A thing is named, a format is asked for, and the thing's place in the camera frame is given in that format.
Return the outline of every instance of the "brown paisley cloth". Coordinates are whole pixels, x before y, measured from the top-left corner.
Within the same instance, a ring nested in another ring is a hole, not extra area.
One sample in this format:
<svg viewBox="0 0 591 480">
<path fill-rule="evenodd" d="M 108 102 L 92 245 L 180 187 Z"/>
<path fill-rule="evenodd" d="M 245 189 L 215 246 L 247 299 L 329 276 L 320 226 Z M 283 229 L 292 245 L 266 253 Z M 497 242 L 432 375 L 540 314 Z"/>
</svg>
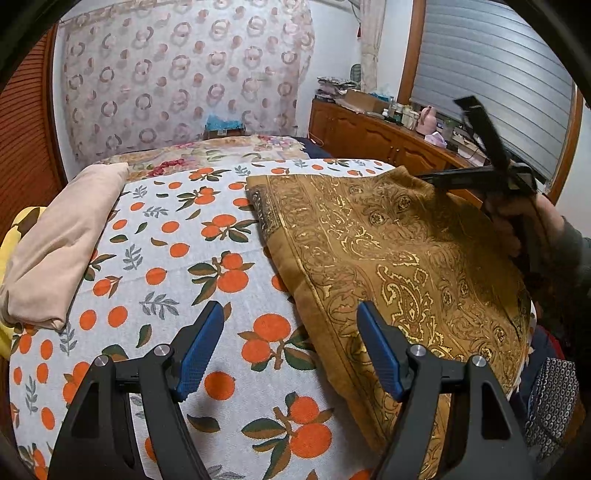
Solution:
<svg viewBox="0 0 591 480">
<path fill-rule="evenodd" d="M 480 353 L 510 391 L 527 355 L 530 300 L 482 212 L 404 167 L 362 179 L 257 176 L 247 184 L 328 379 L 372 448 L 386 447 L 400 405 L 359 337 L 362 300 L 436 355 Z M 436 473 L 448 415 L 442 395 L 422 478 Z"/>
</svg>

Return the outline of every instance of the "window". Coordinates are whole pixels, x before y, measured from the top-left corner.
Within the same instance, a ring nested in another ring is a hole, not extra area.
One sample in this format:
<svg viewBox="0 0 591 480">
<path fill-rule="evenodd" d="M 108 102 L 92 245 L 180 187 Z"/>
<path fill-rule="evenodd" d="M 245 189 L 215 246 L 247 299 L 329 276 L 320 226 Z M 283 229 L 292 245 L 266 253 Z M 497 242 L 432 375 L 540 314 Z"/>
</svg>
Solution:
<svg viewBox="0 0 591 480">
<path fill-rule="evenodd" d="M 411 101 L 461 119 L 453 100 L 475 95 L 507 149 L 554 176 L 573 81 L 540 36 L 501 2 L 427 0 Z"/>
</svg>

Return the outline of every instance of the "floral bedspread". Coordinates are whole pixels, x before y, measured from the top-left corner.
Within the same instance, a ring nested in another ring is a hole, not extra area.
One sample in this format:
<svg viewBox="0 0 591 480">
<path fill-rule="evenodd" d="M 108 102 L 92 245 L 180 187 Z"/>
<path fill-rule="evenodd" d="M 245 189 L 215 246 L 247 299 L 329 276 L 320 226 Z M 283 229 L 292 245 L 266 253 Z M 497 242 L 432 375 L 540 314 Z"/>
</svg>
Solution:
<svg viewBox="0 0 591 480">
<path fill-rule="evenodd" d="M 186 148 L 207 161 L 211 142 Z M 264 156 L 269 143 L 261 142 Z M 217 300 L 226 316 L 222 337 L 199 390 L 181 404 L 212 478 L 368 479 L 377 458 L 327 382 L 265 252 L 244 185 L 250 174 L 367 176 L 391 168 L 371 160 L 278 158 L 128 183 L 65 329 L 25 328 L 15 338 L 10 400 L 23 460 L 47 476 L 68 404 L 96 356 L 143 356 Z M 141 397 L 131 395 L 131 403 L 144 469 L 160 478 Z"/>
<path fill-rule="evenodd" d="M 127 162 L 129 181 L 141 180 L 199 167 L 233 167 L 244 162 L 308 160 L 304 145 L 291 137 L 251 135 L 214 138 L 143 152 L 125 153 L 101 163 Z"/>
</svg>

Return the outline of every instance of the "white wall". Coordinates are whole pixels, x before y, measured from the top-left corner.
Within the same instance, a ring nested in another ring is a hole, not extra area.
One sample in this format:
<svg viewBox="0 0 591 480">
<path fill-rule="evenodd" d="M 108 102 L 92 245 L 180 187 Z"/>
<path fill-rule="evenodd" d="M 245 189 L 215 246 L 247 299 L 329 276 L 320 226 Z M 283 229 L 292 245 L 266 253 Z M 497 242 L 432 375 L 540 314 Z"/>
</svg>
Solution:
<svg viewBox="0 0 591 480">
<path fill-rule="evenodd" d="M 351 11 L 317 2 L 309 4 L 316 44 L 310 68 L 298 91 L 295 121 L 301 137 L 308 133 L 312 99 L 318 88 L 317 78 L 330 76 L 348 79 L 353 64 L 361 60 L 361 47 L 357 40 L 359 24 Z"/>
<path fill-rule="evenodd" d="M 378 53 L 378 90 L 398 97 L 408 45 L 413 0 L 388 0 Z"/>
<path fill-rule="evenodd" d="M 558 211 L 581 231 L 591 237 L 591 111 L 583 108 L 579 143 L 569 176 L 560 194 Z"/>
<path fill-rule="evenodd" d="M 82 0 L 64 15 L 62 20 L 68 20 L 82 13 L 112 4 L 113 0 Z M 359 63 L 361 59 L 361 47 L 357 40 L 359 24 L 350 9 L 345 11 L 341 8 L 331 7 L 316 1 L 310 1 L 309 4 L 314 32 L 316 33 L 316 44 L 310 67 L 305 79 L 300 85 L 295 113 L 298 135 L 303 137 L 308 132 L 312 99 L 318 88 L 317 78 L 319 76 L 349 78 L 351 66 L 354 63 Z M 53 63 L 53 103 L 61 158 L 66 176 L 68 180 L 71 180 L 78 174 L 83 165 L 78 163 L 74 158 L 67 134 L 66 120 L 63 115 L 65 102 L 62 91 L 64 41 L 64 29 L 61 28 L 57 33 Z"/>
</svg>

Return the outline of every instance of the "metal screw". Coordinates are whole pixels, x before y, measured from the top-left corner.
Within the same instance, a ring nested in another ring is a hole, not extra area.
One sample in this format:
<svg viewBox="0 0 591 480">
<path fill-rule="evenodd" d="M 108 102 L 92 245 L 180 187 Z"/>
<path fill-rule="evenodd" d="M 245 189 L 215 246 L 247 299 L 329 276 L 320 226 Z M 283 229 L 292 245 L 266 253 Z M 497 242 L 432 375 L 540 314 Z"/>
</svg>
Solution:
<svg viewBox="0 0 591 480">
<path fill-rule="evenodd" d="M 106 355 L 99 355 L 95 358 L 95 365 L 97 367 L 104 367 L 107 363 L 109 363 L 109 357 Z"/>
<path fill-rule="evenodd" d="M 410 352 L 414 356 L 425 356 L 427 349 L 423 345 L 416 344 L 410 348 Z"/>
<path fill-rule="evenodd" d="M 486 359 L 482 355 L 474 355 L 472 357 L 472 363 L 477 367 L 484 367 L 486 365 Z"/>
<path fill-rule="evenodd" d="M 168 355 L 169 352 L 170 352 L 170 347 L 168 345 L 166 345 L 166 343 L 163 343 L 162 345 L 157 345 L 154 348 L 154 354 L 156 356 L 165 356 L 165 355 Z"/>
</svg>

